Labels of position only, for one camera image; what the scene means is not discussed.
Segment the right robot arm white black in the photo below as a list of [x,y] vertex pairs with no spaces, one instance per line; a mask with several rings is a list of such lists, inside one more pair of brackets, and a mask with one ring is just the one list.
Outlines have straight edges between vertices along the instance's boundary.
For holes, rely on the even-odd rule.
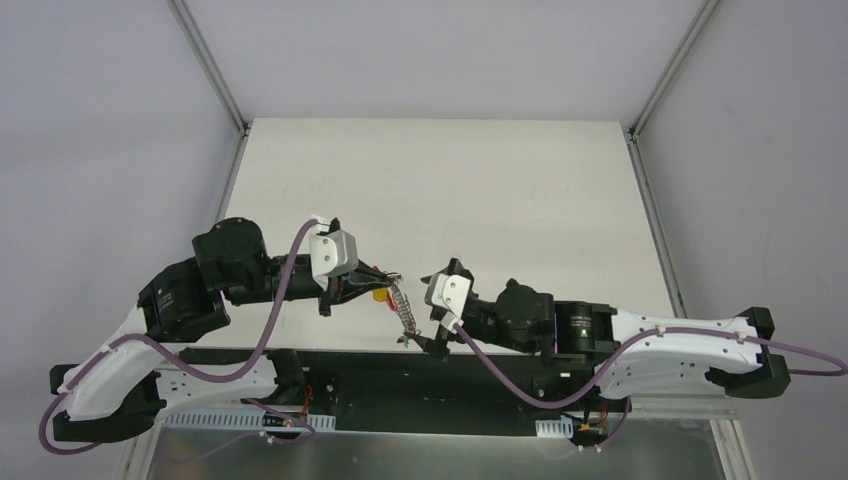
[[481,349],[488,344],[537,356],[550,372],[583,371],[567,384],[569,400],[583,410],[686,383],[714,385],[731,398],[770,399],[791,382],[786,359],[767,344],[775,326],[766,308],[726,319],[663,318],[558,300],[515,279],[487,301],[457,258],[421,281],[438,324],[423,350],[445,357],[449,343],[462,343],[491,365]]

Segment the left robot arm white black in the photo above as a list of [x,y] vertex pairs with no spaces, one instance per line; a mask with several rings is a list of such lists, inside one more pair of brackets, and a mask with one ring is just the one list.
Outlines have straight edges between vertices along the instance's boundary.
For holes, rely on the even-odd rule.
[[[361,261],[335,219],[308,220],[281,256],[269,255],[260,227],[243,217],[219,221],[192,248],[140,291],[123,324],[86,361],[51,369],[53,401],[39,423],[46,450],[71,455],[128,440],[206,403],[308,405],[312,389],[297,354],[268,349],[283,304],[313,299],[329,316],[333,306],[397,281]],[[229,306],[265,302],[269,317],[245,360],[208,371],[181,358],[230,324]]]

